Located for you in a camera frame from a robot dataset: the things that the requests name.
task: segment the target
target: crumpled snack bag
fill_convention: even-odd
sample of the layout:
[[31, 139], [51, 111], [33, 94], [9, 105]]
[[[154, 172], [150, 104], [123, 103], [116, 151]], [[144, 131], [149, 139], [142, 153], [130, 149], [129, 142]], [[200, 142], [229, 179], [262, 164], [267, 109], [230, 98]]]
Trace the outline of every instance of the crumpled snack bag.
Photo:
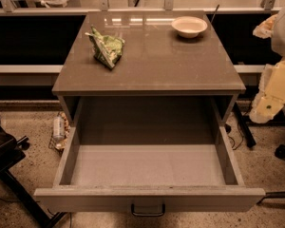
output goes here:
[[253, 35], [262, 39], [272, 37], [276, 16], [277, 14], [269, 17], [268, 19], [263, 21], [259, 26], [256, 26], [256, 28], [253, 31]]
[[112, 69], [123, 55], [124, 39], [102, 35], [93, 26], [92, 31], [86, 33], [94, 46], [94, 57], [102, 64]]

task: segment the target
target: chair caster wheel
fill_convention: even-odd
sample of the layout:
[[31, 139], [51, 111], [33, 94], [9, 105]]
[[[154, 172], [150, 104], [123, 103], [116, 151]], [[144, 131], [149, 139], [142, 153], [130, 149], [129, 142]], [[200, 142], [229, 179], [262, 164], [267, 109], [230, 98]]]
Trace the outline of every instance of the chair caster wheel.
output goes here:
[[275, 156], [279, 159], [285, 158], [285, 145], [281, 144], [276, 150], [275, 150]]

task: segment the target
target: chip bag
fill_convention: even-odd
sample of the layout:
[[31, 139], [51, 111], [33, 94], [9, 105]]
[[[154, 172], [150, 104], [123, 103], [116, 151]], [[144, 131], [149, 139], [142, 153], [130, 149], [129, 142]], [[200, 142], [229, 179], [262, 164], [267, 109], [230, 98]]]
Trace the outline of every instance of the chip bag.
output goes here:
[[94, 57], [105, 66], [112, 69], [123, 55], [124, 39], [102, 35], [93, 26], [92, 31], [86, 33], [94, 46]]

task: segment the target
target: table surface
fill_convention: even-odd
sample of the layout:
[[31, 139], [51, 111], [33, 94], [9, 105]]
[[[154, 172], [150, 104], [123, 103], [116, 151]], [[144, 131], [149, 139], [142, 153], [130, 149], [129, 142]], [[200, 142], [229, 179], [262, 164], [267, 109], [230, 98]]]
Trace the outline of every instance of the table surface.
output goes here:
[[[196, 16], [208, 28], [198, 37], [179, 37], [173, 19]], [[93, 57], [86, 32], [125, 39], [113, 69]], [[89, 12], [53, 88], [56, 95], [205, 94], [243, 92], [245, 86], [203, 11]]]

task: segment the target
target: terrazzo floor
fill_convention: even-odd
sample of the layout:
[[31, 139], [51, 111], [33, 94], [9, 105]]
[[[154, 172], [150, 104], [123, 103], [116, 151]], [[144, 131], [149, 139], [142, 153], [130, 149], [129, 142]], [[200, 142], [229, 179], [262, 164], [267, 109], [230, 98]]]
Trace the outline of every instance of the terrazzo floor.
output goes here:
[[[52, 104], [0, 104], [2, 127], [16, 139], [29, 137], [26, 157], [10, 172], [33, 196], [36, 188], [51, 187], [61, 156], [49, 148], [52, 123], [60, 111]], [[285, 143], [285, 126], [251, 126], [256, 146], [251, 150], [238, 131], [232, 114], [229, 136], [242, 177], [248, 187], [265, 191], [285, 190], [285, 160], [275, 157], [276, 147]], [[14, 194], [0, 181], [0, 198], [17, 201]], [[47, 208], [41, 207], [50, 216]], [[38, 224], [19, 202], [0, 200], [0, 228], [38, 227]], [[93, 228], [181, 228], [181, 227], [285, 227], [285, 199], [266, 199], [243, 213], [167, 213], [160, 218], [135, 218], [127, 213], [73, 213], [65, 215], [55, 227]]]

